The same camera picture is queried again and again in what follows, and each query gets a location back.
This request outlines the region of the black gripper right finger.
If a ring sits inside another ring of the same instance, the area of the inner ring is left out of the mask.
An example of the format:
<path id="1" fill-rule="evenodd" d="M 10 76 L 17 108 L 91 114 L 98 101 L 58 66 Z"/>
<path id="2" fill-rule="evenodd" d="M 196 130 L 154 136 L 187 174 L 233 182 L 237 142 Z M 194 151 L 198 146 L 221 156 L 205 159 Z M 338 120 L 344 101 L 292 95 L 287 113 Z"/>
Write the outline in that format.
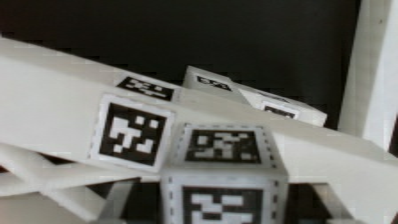
<path id="1" fill-rule="evenodd" d="M 326 224 L 363 224 L 354 218 L 333 186 L 328 183 L 317 183 L 313 184 L 313 189 L 331 214 Z"/>

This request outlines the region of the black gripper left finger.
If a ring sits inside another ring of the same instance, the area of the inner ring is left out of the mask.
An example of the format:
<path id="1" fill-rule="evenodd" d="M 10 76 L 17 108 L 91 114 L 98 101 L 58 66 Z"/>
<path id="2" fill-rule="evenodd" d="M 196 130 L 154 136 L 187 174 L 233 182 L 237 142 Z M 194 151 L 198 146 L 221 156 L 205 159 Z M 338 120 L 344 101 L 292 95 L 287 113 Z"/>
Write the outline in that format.
<path id="1" fill-rule="evenodd" d="M 125 211 L 134 185 L 136 185 L 134 180 L 114 183 L 111 193 L 107 196 L 104 210 L 95 224 L 127 224 L 122 215 Z"/>

